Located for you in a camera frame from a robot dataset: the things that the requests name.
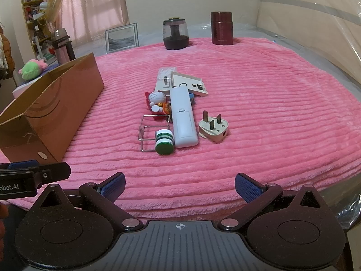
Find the human hand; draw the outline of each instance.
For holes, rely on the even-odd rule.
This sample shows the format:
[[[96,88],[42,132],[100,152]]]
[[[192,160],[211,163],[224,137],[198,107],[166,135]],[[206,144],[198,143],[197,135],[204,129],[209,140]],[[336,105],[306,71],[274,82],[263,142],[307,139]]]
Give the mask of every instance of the human hand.
[[[6,217],[8,217],[8,208],[0,203],[0,219],[4,219]],[[4,242],[2,240],[2,238],[5,235],[5,226],[3,224],[3,222],[0,220],[0,262],[2,261],[2,259],[4,258]]]

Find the picture frame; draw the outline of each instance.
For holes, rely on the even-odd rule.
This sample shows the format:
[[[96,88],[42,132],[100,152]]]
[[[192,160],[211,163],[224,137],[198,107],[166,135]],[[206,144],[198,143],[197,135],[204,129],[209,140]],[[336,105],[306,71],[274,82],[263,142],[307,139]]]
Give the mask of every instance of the picture frame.
[[[132,23],[105,31],[106,53],[139,47],[138,24]]]

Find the metal screw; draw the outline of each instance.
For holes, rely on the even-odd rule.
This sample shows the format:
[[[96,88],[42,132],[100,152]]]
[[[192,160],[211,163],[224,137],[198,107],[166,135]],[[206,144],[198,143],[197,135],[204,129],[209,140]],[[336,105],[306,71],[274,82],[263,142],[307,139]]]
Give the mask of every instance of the metal screw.
[[[227,218],[221,221],[221,224],[225,227],[236,227],[239,223],[236,219]]]
[[[125,227],[136,227],[140,224],[140,221],[138,219],[128,218],[128,219],[123,220],[122,224]]]

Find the curtain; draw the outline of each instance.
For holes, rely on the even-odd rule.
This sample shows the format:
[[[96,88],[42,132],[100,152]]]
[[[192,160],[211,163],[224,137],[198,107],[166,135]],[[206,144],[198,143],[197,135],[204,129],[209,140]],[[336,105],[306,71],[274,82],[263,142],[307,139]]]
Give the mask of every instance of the curtain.
[[[63,0],[55,27],[65,28],[73,45],[79,45],[126,24],[129,18],[125,0]]]

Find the ribbed pink fabric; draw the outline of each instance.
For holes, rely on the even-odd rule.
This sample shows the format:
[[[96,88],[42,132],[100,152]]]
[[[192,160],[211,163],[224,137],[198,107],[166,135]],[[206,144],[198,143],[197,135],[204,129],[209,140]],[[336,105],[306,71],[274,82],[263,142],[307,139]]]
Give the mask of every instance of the ribbed pink fabric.
[[[98,57],[97,64],[105,89],[66,153],[72,175],[60,182],[65,189],[122,171],[127,186],[116,204],[138,218],[219,219],[243,203],[234,190],[238,172],[286,189],[322,189],[360,171],[360,103],[276,43],[194,39],[183,50],[157,44]],[[140,152],[138,127],[149,113],[144,92],[154,90],[164,66],[203,79],[209,96],[196,98],[194,117],[198,123],[204,109],[221,113],[230,123],[222,143],[200,138],[171,156]],[[11,202],[30,208],[34,200]]]

